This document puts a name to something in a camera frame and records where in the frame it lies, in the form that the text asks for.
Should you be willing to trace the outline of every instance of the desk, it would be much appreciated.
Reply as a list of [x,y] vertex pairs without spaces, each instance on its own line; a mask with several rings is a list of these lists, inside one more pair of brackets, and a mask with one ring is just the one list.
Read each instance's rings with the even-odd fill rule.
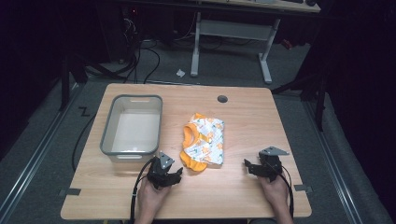
[[[285,2],[279,0],[275,0],[274,3],[271,4],[256,3],[255,1],[247,1],[247,0],[228,0],[228,1],[202,0],[200,1],[200,4],[202,2],[244,6],[244,7],[258,7],[258,8],[264,7],[264,8],[272,8],[277,10],[291,10],[291,11],[300,11],[300,12],[315,12],[315,13],[320,12],[320,8],[318,7],[318,5],[314,5],[313,7],[310,7],[305,3],[298,4],[298,3],[291,3],[291,2]],[[265,45],[262,48],[262,53],[259,53],[259,61],[262,67],[262,75],[264,78],[264,82],[267,84],[271,84],[272,79],[271,79],[270,71],[268,69],[267,57],[270,48],[274,42],[274,38],[279,23],[280,23],[279,18],[275,19],[273,25],[255,25],[255,24],[245,24],[239,22],[201,20],[201,13],[198,12],[196,26],[195,26],[195,44],[194,44],[194,50],[192,53],[192,62],[191,62],[191,76],[192,77],[198,76],[200,35],[219,35],[225,37],[236,37],[236,38],[265,41]]]
[[[172,187],[157,218],[253,218],[272,217],[262,187],[249,175],[243,160],[259,163],[259,150],[274,146],[290,152],[280,157],[293,185],[301,185],[297,166],[272,93],[265,88],[110,84],[71,183],[79,195],[67,195],[64,219],[128,219],[131,195],[143,163],[112,163],[99,148],[114,97],[120,94],[158,94],[163,98],[159,150],[175,159],[170,173],[182,165],[183,126],[199,112],[222,119],[224,163],[196,173],[184,168],[181,182]],[[228,98],[218,101],[219,95]],[[294,192],[296,217],[308,217],[311,207],[304,191]]]

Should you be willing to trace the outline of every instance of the desk top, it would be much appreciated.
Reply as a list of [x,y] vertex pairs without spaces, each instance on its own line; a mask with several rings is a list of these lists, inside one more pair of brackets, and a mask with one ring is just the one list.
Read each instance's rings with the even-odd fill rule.
[[[175,159],[170,173],[183,164],[179,157],[183,126],[194,113],[224,121],[224,163],[201,173],[183,169],[157,218],[273,217],[262,187],[243,161],[260,164],[258,153],[269,146],[290,153],[280,157],[293,185],[302,184],[271,92],[265,88],[110,84],[107,86],[61,216],[64,219],[128,219],[131,195],[144,163],[113,163],[99,148],[114,97],[120,94],[158,94],[163,98],[159,150]],[[218,101],[219,95],[228,98]],[[308,217],[311,207],[304,191],[294,193],[294,215]]]
[[280,9],[280,10],[289,10],[289,11],[298,11],[298,12],[320,12],[320,7],[318,4],[315,4],[313,7],[310,7],[305,3],[292,3],[281,0],[274,0],[274,3],[258,3],[254,0],[201,0],[202,2],[207,3],[219,3],[219,4],[229,4],[229,5],[237,5],[237,6],[245,6],[245,7],[265,7],[271,9]]

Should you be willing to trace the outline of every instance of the white desk frame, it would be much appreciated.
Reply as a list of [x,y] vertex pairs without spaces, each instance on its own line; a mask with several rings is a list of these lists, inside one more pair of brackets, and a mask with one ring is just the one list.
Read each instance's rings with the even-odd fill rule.
[[191,76],[198,76],[199,68],[199,41],[200,35],[218,35],[225,37],[236,37],[266,41],[262,53],[259,53],[259,60],[262,66],[262,75],[267,84],[272,83],[271,74],[268,69],[267,57],[274,42],[277,27],[280,19],[276,19],[272,26],[254,25],[246,23],[201,20],[201,13],[197,12],[195,29],[195,46],[192,54]]

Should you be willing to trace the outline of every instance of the patterned fabric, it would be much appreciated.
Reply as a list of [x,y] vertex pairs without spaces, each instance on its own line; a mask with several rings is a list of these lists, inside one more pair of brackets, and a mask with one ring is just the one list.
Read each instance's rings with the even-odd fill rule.
[[203,171],[208,163],[223,163],[223,129],[220,119],[196,113],[184,126],[180,158],[194,171]]

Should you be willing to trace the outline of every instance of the person's left hand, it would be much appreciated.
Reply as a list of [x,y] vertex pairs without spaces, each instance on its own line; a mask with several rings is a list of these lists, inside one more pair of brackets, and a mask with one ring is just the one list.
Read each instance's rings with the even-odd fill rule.
[[154,186],[147,181],[146,178],[142,179],[142,184],[137,192],[137,200],[139,203],[139,216],[135,220],[135,224],[149,224],[155,218],[155,215],[163,206],[163,201],[168,195],[170,187],[155,189]]

